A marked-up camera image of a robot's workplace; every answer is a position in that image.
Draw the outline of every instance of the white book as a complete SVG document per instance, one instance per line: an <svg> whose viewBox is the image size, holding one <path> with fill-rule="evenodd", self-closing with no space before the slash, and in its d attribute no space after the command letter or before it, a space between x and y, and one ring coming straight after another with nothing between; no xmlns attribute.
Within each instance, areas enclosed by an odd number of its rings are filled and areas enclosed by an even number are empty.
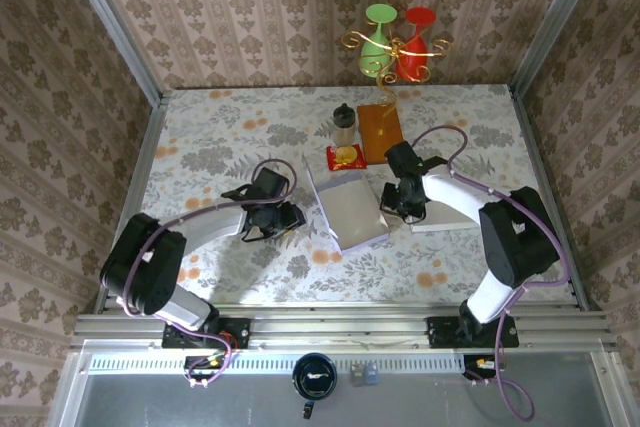
<svg viewBox="0 0 640 427"><path fill-rule="evenodd" d="M427 202L425 208L427 209L427 217L422 222L412 225L411 232L434 232L478 227L478 224L469 217L442 202Z"/></svg>

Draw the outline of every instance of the bottle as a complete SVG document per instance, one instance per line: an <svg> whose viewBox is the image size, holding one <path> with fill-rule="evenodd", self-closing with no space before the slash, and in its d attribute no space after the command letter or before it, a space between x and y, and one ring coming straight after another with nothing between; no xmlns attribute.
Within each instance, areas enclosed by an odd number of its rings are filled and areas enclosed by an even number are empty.
<svg viewBox="0 0 640 427"><path fill-rule="evenodd" d="M333 143L338 147L353 145L356 132L356 111L342 104L333 111Z"/></svg>

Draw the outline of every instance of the wall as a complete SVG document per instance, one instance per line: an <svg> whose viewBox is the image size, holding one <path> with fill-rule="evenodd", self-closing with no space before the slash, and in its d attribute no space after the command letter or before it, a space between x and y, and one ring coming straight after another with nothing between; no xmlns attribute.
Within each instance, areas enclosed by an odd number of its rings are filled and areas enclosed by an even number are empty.
<svg viewBox="0 0 640 427"><path fill-rule="evenodd" d="M163 89L366 83L339 42L364 10L437 11L433 37L455 43L438 83L507 83L551 0L113 0ZM409 26L402 29L405 34Z"/></svg>
<svg viewBox="0 0 640 427"><path fill-rule="evenodd" d="M44 424L148 115L87 0L0 0L0 425Z"/></svg>
<svg viewBox="0 0 640 427"><path fill-rule="evenodd" d="M580 0L526 105L640 398L640 0Z"/></svg>

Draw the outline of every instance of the gray floor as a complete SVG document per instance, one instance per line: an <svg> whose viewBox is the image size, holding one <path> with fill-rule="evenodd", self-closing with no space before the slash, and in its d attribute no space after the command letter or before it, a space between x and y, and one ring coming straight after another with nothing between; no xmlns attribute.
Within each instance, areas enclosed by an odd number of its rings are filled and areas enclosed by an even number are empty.
<svg viewBox="0 0 640 427"><path fill-rule="evenodd" d="M590 357L512 355L506 377L536 404L535 426L609 426ZM92 376L77 427L513 426L495 386L460 376L393 375L354 388L345 376L334 394L301 417L304 401L286 375L227 375L208 389L180 376Z"/></svg>

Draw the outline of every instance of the floral tablecloth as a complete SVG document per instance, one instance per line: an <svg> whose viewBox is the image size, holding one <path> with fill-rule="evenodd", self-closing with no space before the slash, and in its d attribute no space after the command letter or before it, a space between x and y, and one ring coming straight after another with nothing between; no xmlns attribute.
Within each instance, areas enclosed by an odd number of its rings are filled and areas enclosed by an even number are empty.
<svg viewBox="0 0 640 427"><path fill-rule="evenodd" d="M459 170L505 189L536 186L514 108L503 85L396 87L406 139L443 123L469 134ZM249 181L269 157L295 166L299 185L291 201L307 225L277 241L244 244L239 237L211 242L185 257L179 281L216 302L392 301L460 302L485 272L479 229L411 233L387 217L389 240L346 256L336 252L302 164L314 180L331 176L326 147L331 113L346 102L375 103L375 87L256 88L173 92L143 201L155 217L197 209ZM423 157L448 156L460 143L438 131L416 149ZM277 169L290 175L285 168ZM376 195L393 181L386 165L365 175ZM545 277L558 275L556 268ZM573 302L566 288L538 289L529 300Z"/></svg>

